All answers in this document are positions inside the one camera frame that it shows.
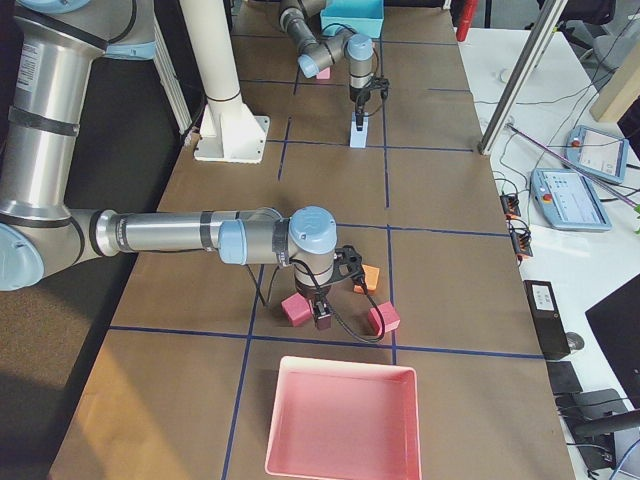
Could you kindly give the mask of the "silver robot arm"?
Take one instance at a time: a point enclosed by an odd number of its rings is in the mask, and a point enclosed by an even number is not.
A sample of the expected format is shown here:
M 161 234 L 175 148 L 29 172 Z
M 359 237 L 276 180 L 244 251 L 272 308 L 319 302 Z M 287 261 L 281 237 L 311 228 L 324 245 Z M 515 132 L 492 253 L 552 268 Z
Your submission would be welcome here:
M 18 49 L 23 33 L 13 19 L 14 1 L 1 1 L 1 117 L 16 82 Z M 154 1 L 160 33 L 168 44 L 169 60 L 175 64 L 179 93 L 186 96 L 187 116 L 202 116 L 204 108 L 200 75 L 178 1 Z M 70 164 L 66 200 L 71 207 L 119 213 L 155 211 L 169 182 L 186 133 L 179 134 L 170 112 L 168 94 L 160 74 L 149 61 L 107 60 L 94 62 L 83 110 L 84 133 Z M 267 188 L 266 173 L 261 188 Z M 326 207 L 318 195 L 293 200 L 289 194 L 258 200 L 230 200 L 223 208 L 221 196 L 231 193 L 231 180 L 205 181 L 204 203 L 195 210 L 228 210 L 232 207 L 276 207 L 285 216 L 309 204 Z M 1 292 L 1 337 L 26 335 L 27 331 L 66 332 L 84 335 L 89 327 L 104 330 L 116 309 L 135 261 L 134 254 L 111 260 L 89 260 L 54 274 L 35 286 Z
M 366 103 L 371 98 L 374 77 L 374 46 L 372 39 L 357 33 L 351 26 L 340 24 L 335 34 L 319 39 L 308 21 L 319 15 L 328 1 L 281 1 L 279 25 L 296 46 L 299 69 L 311 78 L 342 59 L 349 62 L 349 95 L 354 103 L 355 131 L 364 131 Z

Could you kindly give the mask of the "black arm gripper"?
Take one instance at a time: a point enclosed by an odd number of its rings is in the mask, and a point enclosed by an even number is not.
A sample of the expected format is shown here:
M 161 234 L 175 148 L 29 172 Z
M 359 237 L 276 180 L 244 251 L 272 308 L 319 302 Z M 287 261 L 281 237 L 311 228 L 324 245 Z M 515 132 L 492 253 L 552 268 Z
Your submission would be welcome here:
M 364 129 L 364 120 L 366 118 L 365 104 L 371 98 L 371 88 L 365 86 L 363 88 L 349 87 L 349 96 L 351 101 L 355 104 L 355 125 L 357 131 Z

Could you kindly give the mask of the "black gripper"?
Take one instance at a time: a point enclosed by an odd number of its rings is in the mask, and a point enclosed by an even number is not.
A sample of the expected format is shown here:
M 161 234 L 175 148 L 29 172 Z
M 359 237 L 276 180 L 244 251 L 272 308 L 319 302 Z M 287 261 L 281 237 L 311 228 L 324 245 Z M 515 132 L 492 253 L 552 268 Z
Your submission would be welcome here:
M 304 284 L 296 285 L 296 291 L 309 303 L 318 330 L 326 330 L 331 327 L 333 310 L 328 302 L 330 290 L 330 286 L 316 288 Z

